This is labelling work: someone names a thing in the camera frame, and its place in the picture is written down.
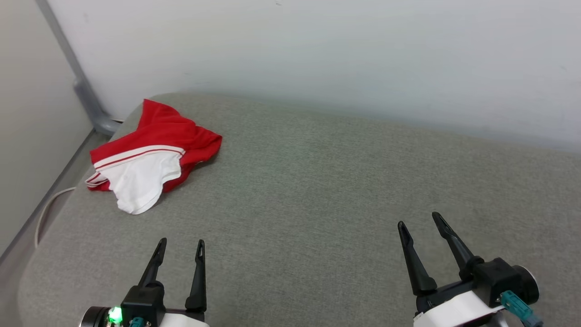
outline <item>glowing green led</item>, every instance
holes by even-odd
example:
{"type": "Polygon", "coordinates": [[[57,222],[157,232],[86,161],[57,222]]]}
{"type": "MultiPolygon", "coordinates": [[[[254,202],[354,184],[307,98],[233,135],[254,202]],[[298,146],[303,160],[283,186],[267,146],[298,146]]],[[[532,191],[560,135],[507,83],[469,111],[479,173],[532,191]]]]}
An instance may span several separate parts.
{"type": "Polygon", "coordinates": [[[123,317],[121,316],[121,308],[120,307],[113,307],[113,308],[111,308],[111,310],[109,310],[109,321],[110,322],[114,322],[114,323],[119,325],[122,320],[123,320],[123,317]]]}

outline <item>gray floor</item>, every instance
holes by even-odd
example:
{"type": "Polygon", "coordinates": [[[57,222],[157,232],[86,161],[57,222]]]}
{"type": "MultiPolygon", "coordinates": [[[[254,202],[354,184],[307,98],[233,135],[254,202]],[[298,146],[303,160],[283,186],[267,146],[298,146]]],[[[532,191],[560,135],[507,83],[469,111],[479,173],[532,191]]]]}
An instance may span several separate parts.
{"type": "MultiPolygon", "coordinates": [[[[92,132],[85,144],[79,149],[75,160],[73,160],[58,181],[55,191],[52,194],[76,186],[83,174],[91,167],[89,151],[107,142],[107,137],[92,132]]],[[[41,229],[40,240],[42,241],[42,231],[50,228],[54,218],[60,212],[69,198],[70,192],[59,196],[51,205],[41,229]]],[[[20,282],[20,277],[28,261],[34,253],[34,231],[38,222],[38,216],[24,227],[23,233],[18,238],[15,246],[9,250],[4,262],[0,264],[0,325],[21,327],[22,322],[18,315],[16,302],[16,292],[20,282]]]]}

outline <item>white wall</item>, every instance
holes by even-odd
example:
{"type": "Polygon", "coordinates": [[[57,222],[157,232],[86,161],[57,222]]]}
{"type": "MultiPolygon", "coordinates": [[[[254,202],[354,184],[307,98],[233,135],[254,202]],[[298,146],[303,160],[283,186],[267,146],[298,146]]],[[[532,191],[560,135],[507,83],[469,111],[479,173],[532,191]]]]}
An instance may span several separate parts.
{"type": "Polygon", "coordinates": [[[578,0],[49,0],[106,109],[197,89],[581,151],[578,0]]]}
{"type": "Polygon", "coordinates": [[[0,1],[0,254],[91,124],[73,72],[33,0],[0,1]]]}

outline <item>robotic arm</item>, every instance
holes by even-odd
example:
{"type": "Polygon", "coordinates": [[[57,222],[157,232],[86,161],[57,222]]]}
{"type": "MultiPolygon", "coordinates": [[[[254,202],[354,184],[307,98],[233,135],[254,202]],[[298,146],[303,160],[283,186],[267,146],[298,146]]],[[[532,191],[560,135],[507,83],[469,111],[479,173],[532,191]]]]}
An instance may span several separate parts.
{"type": "MultiPolygon", "coordinates": [[[[446,239],[460,269],[460,281],[438,287],[418,254],[404,222],[397,228],[416,296],[414,327],[508,327],[503,311],[519,316],[525,327],[543,325],[528,304],[539,299],[534,277],[524,267],[510,266],[501,258],[485,262],[473,255],[450,225],[432,213],[440,235],[446,239]]],[[[204,241],[196,250],[196,269],[185,309],[167,309],[163,304],[164,287],[156,280],[163,262],[167,240],[161,239],[139,283],[129,289],[119,307],[91,307],[79,327],[209,327],[206,312],[206,261],[204,241]]]]}

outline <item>metal frame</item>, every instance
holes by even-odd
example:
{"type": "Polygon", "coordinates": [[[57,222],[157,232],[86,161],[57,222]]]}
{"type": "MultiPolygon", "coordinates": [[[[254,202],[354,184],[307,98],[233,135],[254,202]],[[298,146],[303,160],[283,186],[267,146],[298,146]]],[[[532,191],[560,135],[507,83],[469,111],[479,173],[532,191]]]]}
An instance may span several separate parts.
{"type": "Polygon", "coordinates": [[[55,13],[52,11],[48,0],[35,0],[42,15],[46,19],[48,26],[51,28],[53,34],[56,37],[57,42],[60,45],[60,49],[63,51],[64,56],[69,62],[70,67],[75,75],[75,81],[73,83],[73,89],[81,101],[81,104],[85,108],[91,123],[95,130],[99,133],[112,136],[121,124],[114,120],[111,120],[109,116],[103,111],[97,96],[93,92],[91,85],[78,62],[77,56],[73,52],[69,41],[64,36],[63,30],[60,28],[59,21],[56,19],[55,13]]]}

